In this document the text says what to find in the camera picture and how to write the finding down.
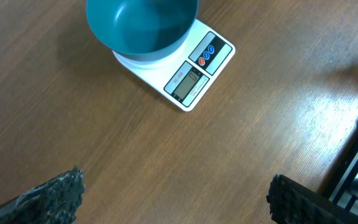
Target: blue button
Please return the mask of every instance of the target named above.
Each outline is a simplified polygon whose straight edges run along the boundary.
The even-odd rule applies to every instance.
[[[204,58],[205,58],[205,60],[209,59],[209,53],[208,52],[204,52]]]
[[[208,46],[208,51],[209,51],[211,54],[215,53],[215,48],[214,48],[214,46],[209,45],[209,46]]]

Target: button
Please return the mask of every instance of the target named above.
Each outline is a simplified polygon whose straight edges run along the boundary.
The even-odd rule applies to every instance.
[[[204,52],[204,58],[205,58],[205,60],[208,60],[208,59],[210,58],[210,56],[209,56],[209,53],[208,53],[208,52]]]
[[[209,46],[208,46],[208,51],[209,51],[211,54],[215,53],[215,48],[214,48],[214,46],[209,45]]]
[[[205,65],[205,59],[203,57],[200,57],[198,59],[198,63],[199,63],[199,65],[204,66]]]

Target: kitchen scale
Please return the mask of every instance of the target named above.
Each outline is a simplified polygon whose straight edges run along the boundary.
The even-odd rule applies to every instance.
[[[183,111],[191,111],[232,59],[236,48],[195,20],[184,43],[168,57],[152,62],[117,60]]]

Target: brown wooden surface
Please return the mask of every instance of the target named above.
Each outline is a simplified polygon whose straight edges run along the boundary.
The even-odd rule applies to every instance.
[[[0,0],[0,203],[85,171],[77,223],[271,223],[358,120],[358,1],[201,0],[237,53],[184,113],[92,35],[85,0]]]

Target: scale platform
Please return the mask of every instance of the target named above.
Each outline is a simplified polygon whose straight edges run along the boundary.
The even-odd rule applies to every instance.
[[[183,111],[191,111],[232,59],[236,48],[195,20],[174,53],[153,62],[138,62],[113,51],[117,60]]]

